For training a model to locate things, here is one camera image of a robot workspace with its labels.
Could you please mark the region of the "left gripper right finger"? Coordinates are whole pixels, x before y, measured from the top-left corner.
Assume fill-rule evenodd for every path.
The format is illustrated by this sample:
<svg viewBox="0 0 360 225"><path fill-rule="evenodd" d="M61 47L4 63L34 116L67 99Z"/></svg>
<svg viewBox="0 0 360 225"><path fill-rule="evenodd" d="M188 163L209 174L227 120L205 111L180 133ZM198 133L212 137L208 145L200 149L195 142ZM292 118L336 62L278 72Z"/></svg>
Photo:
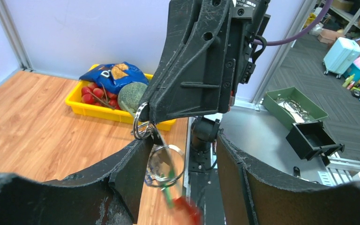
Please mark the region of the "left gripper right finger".
<svg viewBox="0 0 360 225"><path fill-rule="evenodd" d="M217 135L228 225L360 225L360 181L329 187L291 176Z"/></svg>

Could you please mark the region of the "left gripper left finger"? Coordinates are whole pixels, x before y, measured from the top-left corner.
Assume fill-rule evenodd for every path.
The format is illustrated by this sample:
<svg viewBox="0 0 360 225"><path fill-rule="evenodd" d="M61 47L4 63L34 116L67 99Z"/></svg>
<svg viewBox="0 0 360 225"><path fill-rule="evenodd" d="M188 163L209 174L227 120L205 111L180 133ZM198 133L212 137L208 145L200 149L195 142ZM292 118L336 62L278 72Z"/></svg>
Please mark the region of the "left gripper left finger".
<svg viewBox="0 0 360 225"><path fill-rule="evenodd" d="M136 224L152 147L152 138L134 140L63 180L0 173L0 225Z"/></svg>

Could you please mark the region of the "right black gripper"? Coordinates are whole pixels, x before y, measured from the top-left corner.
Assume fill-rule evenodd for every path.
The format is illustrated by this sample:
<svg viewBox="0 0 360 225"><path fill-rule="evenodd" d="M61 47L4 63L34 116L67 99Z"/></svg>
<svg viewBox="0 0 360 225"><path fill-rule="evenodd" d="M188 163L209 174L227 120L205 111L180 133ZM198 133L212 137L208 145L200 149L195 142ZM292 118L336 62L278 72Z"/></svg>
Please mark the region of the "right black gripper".
<svg viewBox="0 0 360 225"><path fill-rule="evenodd" d="M160 123L227 112L229 102L231 106L235 103L238 85L249 82L267 46L259 30L269 3L170 1L164 49L141 99L147 106L140 121ZM235 62L231 97L230 90L224 87L229 38Z"/></svg>

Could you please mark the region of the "keyring bundle with red tag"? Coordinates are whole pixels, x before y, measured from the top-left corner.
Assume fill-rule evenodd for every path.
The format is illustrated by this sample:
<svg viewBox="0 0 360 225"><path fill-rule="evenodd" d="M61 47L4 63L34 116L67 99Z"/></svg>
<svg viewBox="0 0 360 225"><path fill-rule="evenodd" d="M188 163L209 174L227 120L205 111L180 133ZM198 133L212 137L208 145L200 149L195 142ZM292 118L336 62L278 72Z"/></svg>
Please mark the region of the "keyring bundle with red tag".
<svg viewBox="0 0 360 225"><path fill-rule="evenodd" d="M153 140L153 147L147 161L145 183L160 189L165 203L180 225L201 225L203 223L198 207L182 194L183 187L179 183L184 170L176 172L176 166L171 153L184 157L184 152L173 144L167 144L157 126L150 122L139 121L142 111L148 103L142 103L137 109L133 131L135 139L142 140L149 137Z"/></svg>

